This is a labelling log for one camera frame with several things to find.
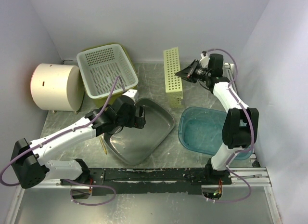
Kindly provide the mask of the pale green perforated box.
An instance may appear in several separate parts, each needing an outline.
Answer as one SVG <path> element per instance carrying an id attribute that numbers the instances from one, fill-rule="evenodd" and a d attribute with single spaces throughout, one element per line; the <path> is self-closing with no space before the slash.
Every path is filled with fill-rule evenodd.
<path id="1" fill-rule="evenodd" d="M 163 51 L 165 92 L 171 108 L 182 108 L 183 90 L 181 78 L 176 76 L 180 71 L 179 48 Z"/>

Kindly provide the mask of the blue translucent plastic container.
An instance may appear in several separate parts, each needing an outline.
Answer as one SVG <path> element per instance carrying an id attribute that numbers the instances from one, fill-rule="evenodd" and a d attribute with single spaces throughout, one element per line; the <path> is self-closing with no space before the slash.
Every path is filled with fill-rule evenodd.
<path id="1" fill-rule="evenodd" d="M 178 136 L 188 150 L 212 156 L 220 169 L 251 156 L 257 139 L 258 111 L 245 103 L 224 103 L 225 111 L 189 107 L 181 115 Z"/>

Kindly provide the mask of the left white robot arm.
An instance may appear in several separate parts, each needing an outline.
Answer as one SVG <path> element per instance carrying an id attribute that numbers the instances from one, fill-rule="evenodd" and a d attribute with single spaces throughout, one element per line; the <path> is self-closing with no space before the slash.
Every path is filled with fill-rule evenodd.
<path id="1" fill-rule="evenodd" d="M 90 169 L 82 159 L 53 160 L 56 153 L 85 140 L 112 132 L 118 127 L 143 129 L 145 107 L 136 105 L 127 96 L 120 96 L 111 105 L 87 113 L 72 125 L 47 137 L 15 143 L 12 168 L 24 188 L 32 188 L 44 180 L 69 179 L 79 185 L 90 181 Z"/>

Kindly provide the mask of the large metal tray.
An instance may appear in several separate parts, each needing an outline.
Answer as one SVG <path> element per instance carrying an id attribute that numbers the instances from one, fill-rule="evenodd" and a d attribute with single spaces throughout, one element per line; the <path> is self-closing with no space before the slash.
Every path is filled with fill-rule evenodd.
<path id="1" fill-rule="evenodd" d="M 115 134 L 103 134 L 103 144 L 130 166 L 142 163 L 175 126 L 172 115 L 152 99 L 141 98 L 136 105 L 145 108 L 143 129 L 124 127 L 118 128 Z"/>

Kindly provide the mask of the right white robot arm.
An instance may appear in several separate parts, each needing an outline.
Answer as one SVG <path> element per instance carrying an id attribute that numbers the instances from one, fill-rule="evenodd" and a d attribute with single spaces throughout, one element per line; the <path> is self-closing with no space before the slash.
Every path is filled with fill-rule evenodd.
<path id="1" fill-rule="evenodd" d="M 223 55 L 212 50 L 203 51 L 199 60 L 194 60 L 188 67 L 175 75 L 191 82 L 204 82 L 223 105 L 227 115 L 222 128 L 222 145 L 208 161 L 204 170 L 192 174 L 193 183 L 217 184 L 230 176 L 229 164 L 240 152 L 248 152 L 257 139 L 259 111 L 245 104 L 232 87 L 232 81 L 223 76 Z"/>

